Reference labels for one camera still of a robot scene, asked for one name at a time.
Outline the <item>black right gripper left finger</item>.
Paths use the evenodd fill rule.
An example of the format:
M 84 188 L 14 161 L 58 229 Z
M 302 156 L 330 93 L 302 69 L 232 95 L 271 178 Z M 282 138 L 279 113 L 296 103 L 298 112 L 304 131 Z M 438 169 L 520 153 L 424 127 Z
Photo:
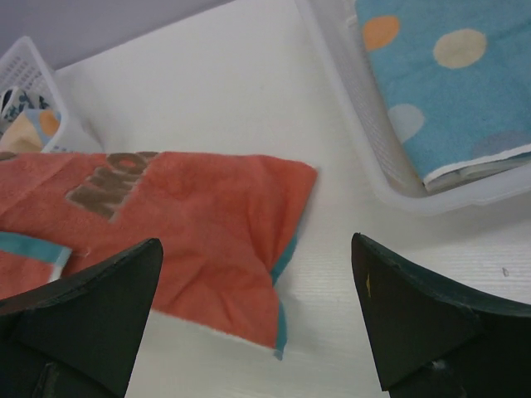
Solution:
M 1 302 L 3 397 L 123 397 L 163 263 L 148 239 Z

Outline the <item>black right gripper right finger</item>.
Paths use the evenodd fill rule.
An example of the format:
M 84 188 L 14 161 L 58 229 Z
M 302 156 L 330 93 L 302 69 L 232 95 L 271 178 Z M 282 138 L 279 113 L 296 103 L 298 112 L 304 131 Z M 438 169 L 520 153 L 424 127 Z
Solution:
M 416 265 L 365 235 L 353 280 L 391 397 L 528 397 L 530 307 Z

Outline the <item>pastel orange dot towel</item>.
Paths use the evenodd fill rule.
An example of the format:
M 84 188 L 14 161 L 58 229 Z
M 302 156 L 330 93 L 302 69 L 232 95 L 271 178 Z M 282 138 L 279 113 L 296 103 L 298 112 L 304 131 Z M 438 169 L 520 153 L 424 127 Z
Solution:
M 57 133 L 60 124 L 61 115 L 53 110 L 24 110 L 1 137 L 1 151 L 39 153 Z

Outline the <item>light blue polka dot towel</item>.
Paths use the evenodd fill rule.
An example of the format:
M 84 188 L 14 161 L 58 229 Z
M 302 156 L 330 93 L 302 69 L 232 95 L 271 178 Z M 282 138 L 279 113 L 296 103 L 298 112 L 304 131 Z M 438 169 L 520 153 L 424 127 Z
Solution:
M 425 189 L 529 162 L 529 2 L 353 6 L 387 116 Z

